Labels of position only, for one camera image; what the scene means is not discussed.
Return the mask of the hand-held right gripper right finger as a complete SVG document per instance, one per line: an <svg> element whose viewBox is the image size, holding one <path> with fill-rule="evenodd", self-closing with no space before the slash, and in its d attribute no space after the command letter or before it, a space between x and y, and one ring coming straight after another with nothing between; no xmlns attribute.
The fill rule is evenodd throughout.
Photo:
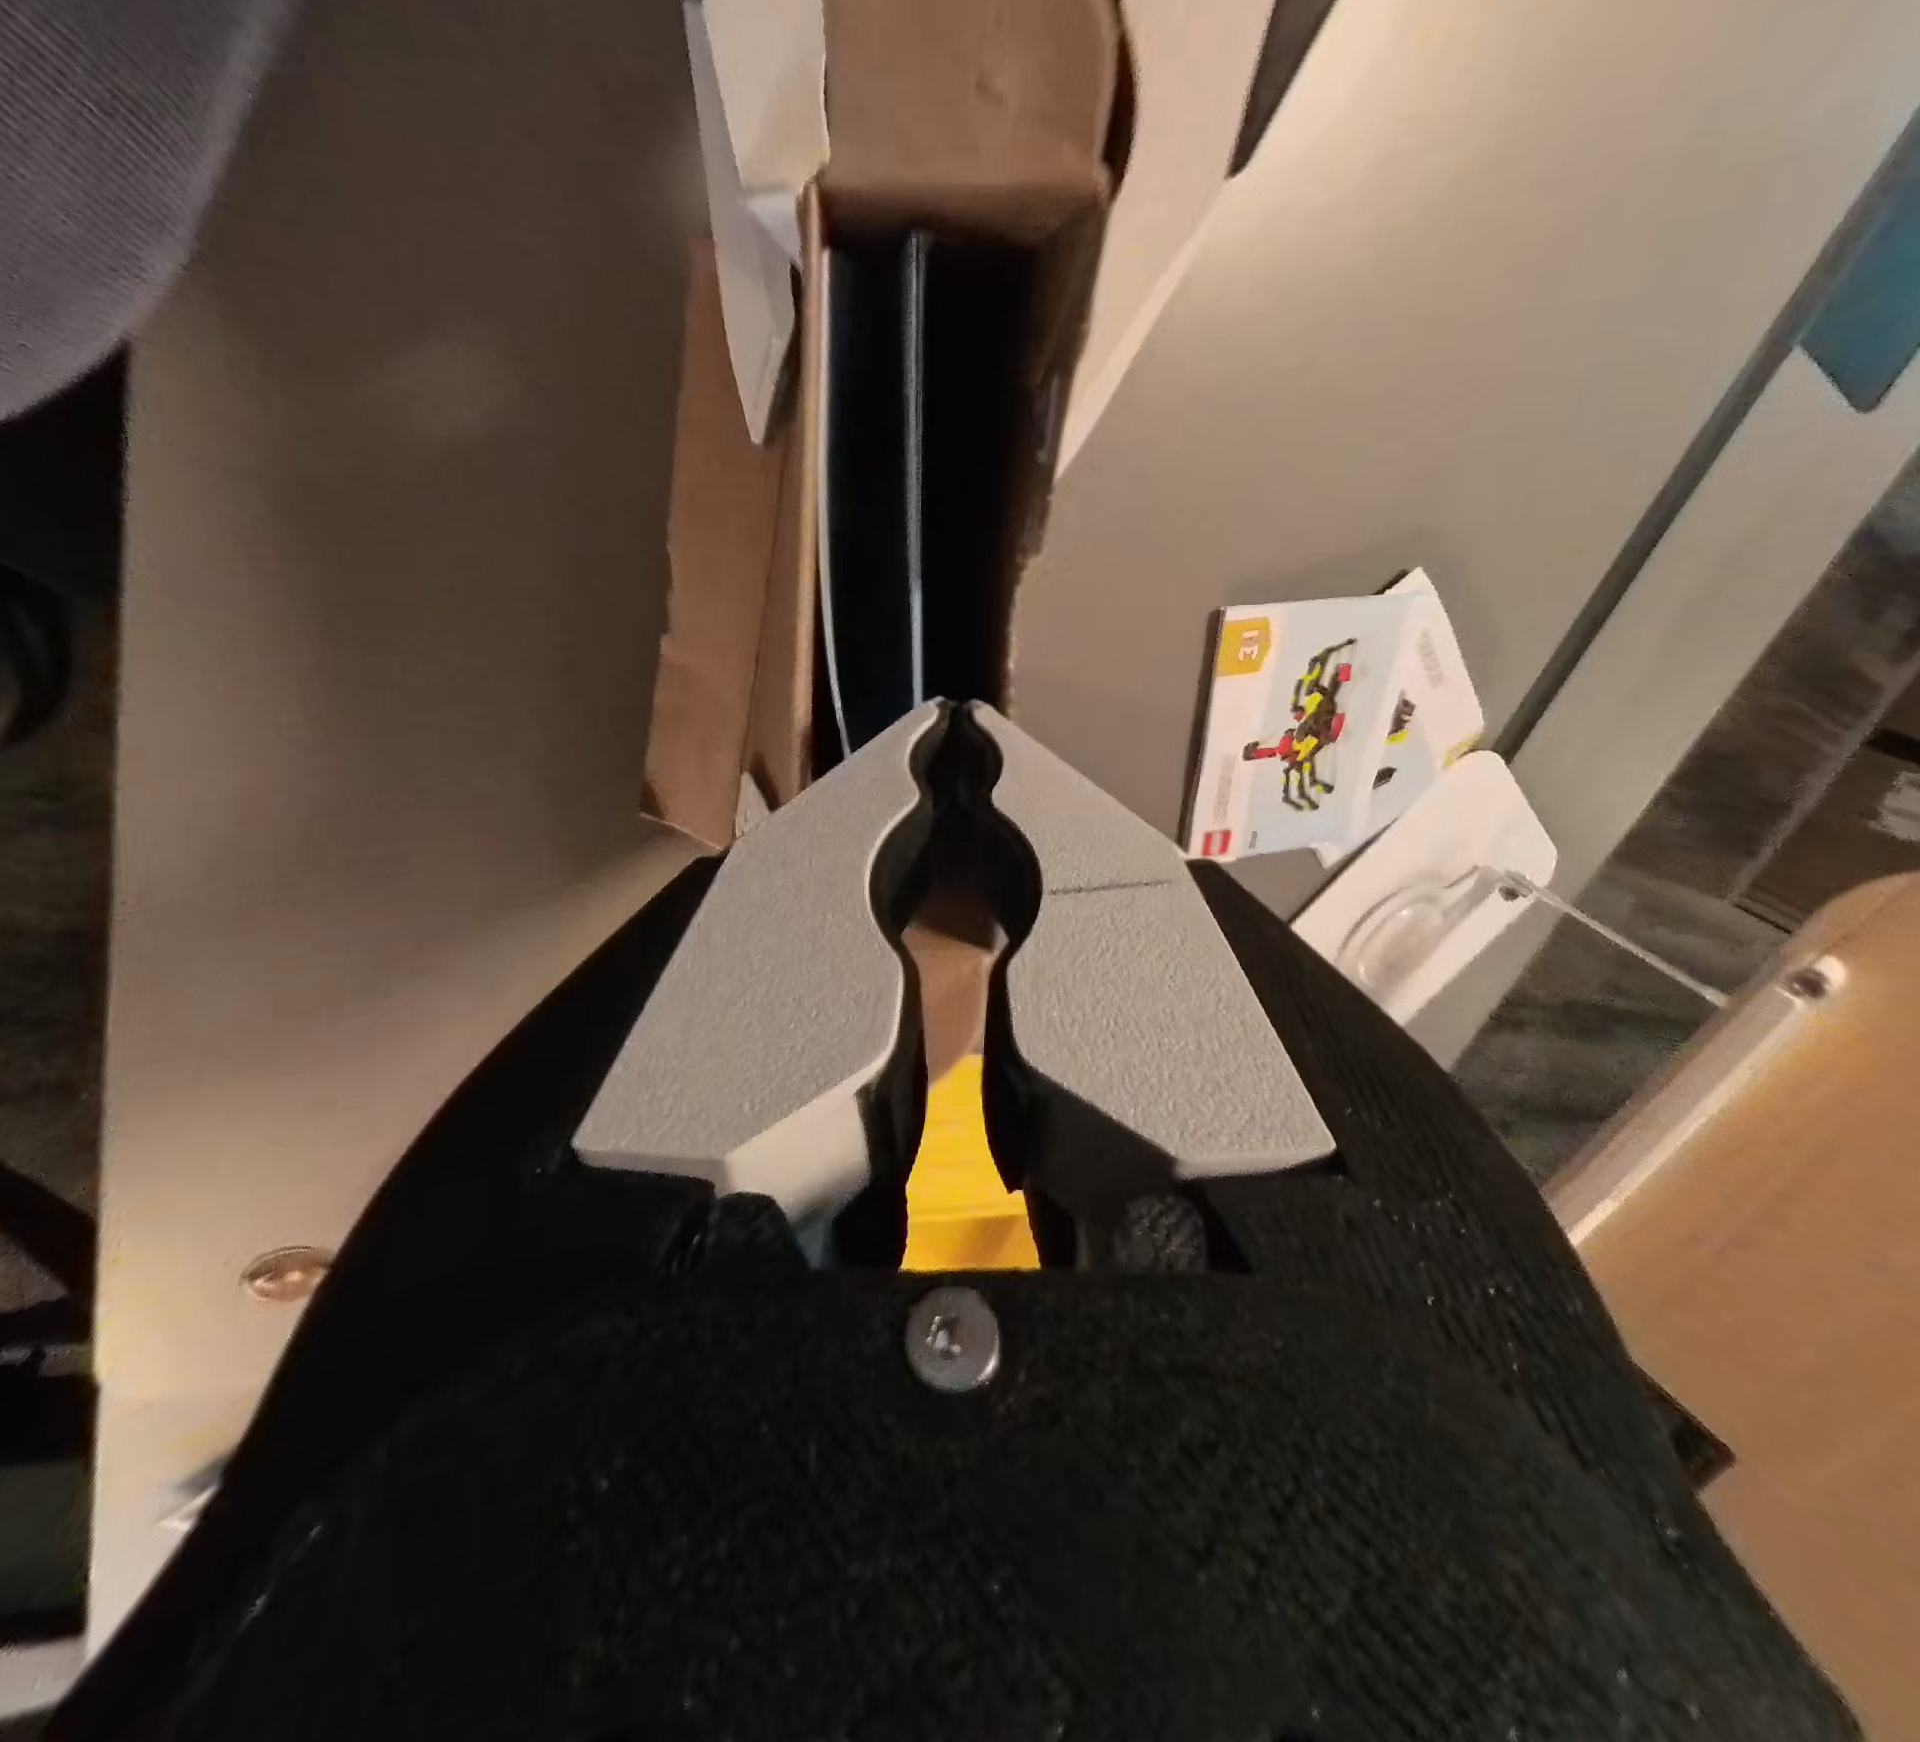
<svg viewBox="0 0 1920 1742"><path fill-rule="evenodd" d="M1333 1157L1176 842L984 702L957 708L957 814L1005 932L984 1076L1011 1178L1246 1178Z"/></svg>

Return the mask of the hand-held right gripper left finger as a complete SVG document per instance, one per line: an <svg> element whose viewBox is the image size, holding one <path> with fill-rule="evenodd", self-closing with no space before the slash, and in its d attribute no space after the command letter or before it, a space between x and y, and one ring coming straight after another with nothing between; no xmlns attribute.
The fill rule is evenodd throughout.
<svg viewBox="0 0 1920 1742"><path fill-rule="evenodd" d="M594 1167L715 1190L861 1190L861 1096L895 1052L906 967L883 842L925 805L925 702L727 852L575 1132Z"/></svg>

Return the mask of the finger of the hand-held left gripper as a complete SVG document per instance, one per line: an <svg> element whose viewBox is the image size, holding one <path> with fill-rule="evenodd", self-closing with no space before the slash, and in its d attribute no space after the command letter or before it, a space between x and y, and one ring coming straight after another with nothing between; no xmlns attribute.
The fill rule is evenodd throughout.
<svg viewBox="0 0 1920 1742"><path fill-rule="evenodd" d="M828 156L824 0L682 2L732 380L765 441L797 318L799 200Z"/></svg>
<svg viewBox="0 0 1920 1742"><path fill-rule="evenodd" d="M1281 0L1102 0L1116 92L1092 190L1045 208L1032 384L1073 469L1227 193Z"/></svg>

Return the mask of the colourful lego set box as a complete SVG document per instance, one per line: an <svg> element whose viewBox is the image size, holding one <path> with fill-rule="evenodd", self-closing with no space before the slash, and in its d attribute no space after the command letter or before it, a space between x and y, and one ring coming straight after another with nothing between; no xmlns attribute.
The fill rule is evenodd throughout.
<svg viewBox="0 0 1920 1742"><path fill-rule="evenodd" d="M640 809L715 852L916 693L1003 703L1111 196L1116 0L820 0L827 155L799 188L770 420L688 250L664 625Z"/></svg>

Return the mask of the clear stand with white base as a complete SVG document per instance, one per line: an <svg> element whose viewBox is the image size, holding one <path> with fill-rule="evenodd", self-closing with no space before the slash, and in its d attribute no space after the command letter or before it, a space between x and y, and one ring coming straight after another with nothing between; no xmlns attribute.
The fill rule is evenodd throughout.
<svg viewBox="0 0 1920 1742"><path fill-rule="evenodd" d="M1555 924L1684 992L1714 1034L1754 1034L1745 1001L1557 894L1557 848L1506 761L1470 753L1375 842L1341 865L1293 931L1433 1058L1457 1067L1518 980L1521 941Z"/></svg>

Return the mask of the wooden board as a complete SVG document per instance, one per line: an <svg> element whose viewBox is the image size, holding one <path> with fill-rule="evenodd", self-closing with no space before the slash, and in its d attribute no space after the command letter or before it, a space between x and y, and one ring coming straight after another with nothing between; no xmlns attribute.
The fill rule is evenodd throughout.
<svg viewBox="0 0 1920 1742"><path fill-rule="evenodd" d="M1550 1186L1703 1503L1918 1736L1918 882L1831 900Z"/></svg>

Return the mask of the blue panel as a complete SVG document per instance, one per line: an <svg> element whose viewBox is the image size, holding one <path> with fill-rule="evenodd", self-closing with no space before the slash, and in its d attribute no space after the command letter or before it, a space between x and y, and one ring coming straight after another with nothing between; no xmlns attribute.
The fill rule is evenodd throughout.
<svg viewBox="0 0 1920 1742"><path fill-rule="evenodd" d="M1861 415L1882 406L1918 351L1918 122L1863 193L1798 336L1799 353Z"/></svg>

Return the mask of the pile of cardboard boxes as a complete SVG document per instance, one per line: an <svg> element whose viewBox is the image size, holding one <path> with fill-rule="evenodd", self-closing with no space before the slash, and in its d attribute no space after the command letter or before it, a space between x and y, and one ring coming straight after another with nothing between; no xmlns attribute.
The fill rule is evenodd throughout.
<svg viewBox="0 0 1920 1742"><path fill-rule="evenodd" d="M1733 900L1790 931L1836 896L1918 869L1918 745L1861 746Z"/></svg>

